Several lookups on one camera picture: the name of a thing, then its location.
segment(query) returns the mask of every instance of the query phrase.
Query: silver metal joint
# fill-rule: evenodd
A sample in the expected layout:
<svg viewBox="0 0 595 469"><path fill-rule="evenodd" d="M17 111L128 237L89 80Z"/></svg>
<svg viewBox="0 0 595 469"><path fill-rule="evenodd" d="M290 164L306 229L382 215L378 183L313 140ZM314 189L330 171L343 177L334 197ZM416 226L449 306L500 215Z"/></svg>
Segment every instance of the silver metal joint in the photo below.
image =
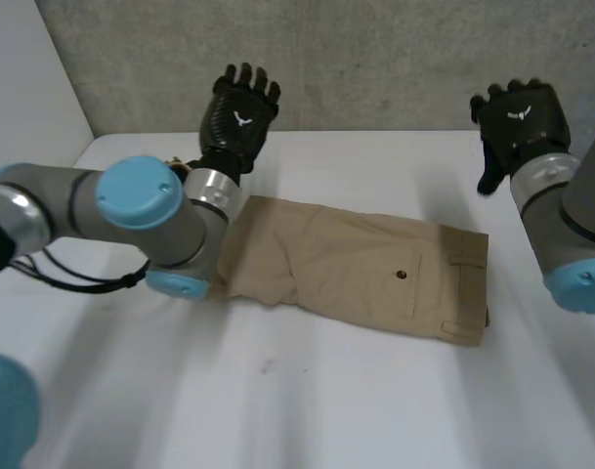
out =
<svg viewBox="0 0 595 469"><path fill-rule="evenodd" d="M193 169L186 181L184 190L192 200L201 200L226 214L230 222L238 202L240 188L219 171L208 168Z"/></svg>
<svg viewBox="0 0 595 469"><path fill-rule="evenodd" d="M536 193L571 180L579 160L567 153L548 153L525 163L510 182L519 213Z"/></svg>
<svg viewBox="0 0 595 469"><path fill-rule="evenodd" d="M15 242L15 256L40 251L52 237L45 214L27 195L0 186L0 227Z"/></svg>

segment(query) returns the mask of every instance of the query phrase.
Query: khaki pants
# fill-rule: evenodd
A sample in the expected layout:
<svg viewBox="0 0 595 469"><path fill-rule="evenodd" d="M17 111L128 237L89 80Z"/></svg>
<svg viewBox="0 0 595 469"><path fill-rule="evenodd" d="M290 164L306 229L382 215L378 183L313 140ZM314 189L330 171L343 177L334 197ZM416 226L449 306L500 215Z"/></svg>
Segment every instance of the khaki pants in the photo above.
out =
<svg viewBox="0 0 595 469"><path fill-rule="evenodd" d="M428 222L253 196L228 231L213 295L479 345L488 242Z"/></svg>

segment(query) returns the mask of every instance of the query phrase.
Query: gray wall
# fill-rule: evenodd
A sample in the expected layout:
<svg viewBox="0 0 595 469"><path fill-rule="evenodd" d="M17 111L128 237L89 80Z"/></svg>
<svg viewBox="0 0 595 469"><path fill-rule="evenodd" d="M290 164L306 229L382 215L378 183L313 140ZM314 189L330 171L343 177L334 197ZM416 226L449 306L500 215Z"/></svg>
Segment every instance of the gray wall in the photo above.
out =
<svg viewBox="0 0 595 469"><path fill-rule="evenodd" d="M96 136L197 128L228 62L282 87L277 130L468 129L468 101L553 83L595 134L595 0L37 0Z"/></svg>

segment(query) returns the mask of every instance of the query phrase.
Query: white table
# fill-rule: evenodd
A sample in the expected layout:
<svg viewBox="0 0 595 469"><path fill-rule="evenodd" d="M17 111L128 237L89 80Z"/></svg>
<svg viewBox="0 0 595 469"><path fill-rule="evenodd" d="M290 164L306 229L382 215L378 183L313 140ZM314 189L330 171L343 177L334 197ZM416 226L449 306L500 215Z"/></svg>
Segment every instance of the white table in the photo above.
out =
<svg viewBox="0 0 595 469"><path fill-rule="evenodd" d="M198 156L195 134L98 139L78 166ZM504 185L476 196L473 132L274 133L245 192L489 233L492 325L480 348L362 329L251 301L101 297L0 275L0 352L39 380L26 467L595 468L595 318L542 286ZM135 249L64 239L90 275Z"/></svg>

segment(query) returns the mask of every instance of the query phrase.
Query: concrete wall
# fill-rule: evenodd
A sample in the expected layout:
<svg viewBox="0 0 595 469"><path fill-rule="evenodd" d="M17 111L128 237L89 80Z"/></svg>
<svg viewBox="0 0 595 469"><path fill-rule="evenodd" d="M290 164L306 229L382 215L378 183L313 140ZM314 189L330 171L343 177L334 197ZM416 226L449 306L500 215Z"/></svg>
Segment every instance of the concrete wall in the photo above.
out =
<svg viewBox="0 0 595 469"><path fill-rule="evenodd" d="M96 133L195 129L227 62L282 86L282 130L467 129L494 81L553 83L595 134L595 0L37 0Z"/></svg>
<svg viewBox="0 0 595 469"><path fill-rule="evenodd" d="M33 0L0 0L0 166L70 166L92 141Z"/></svg>

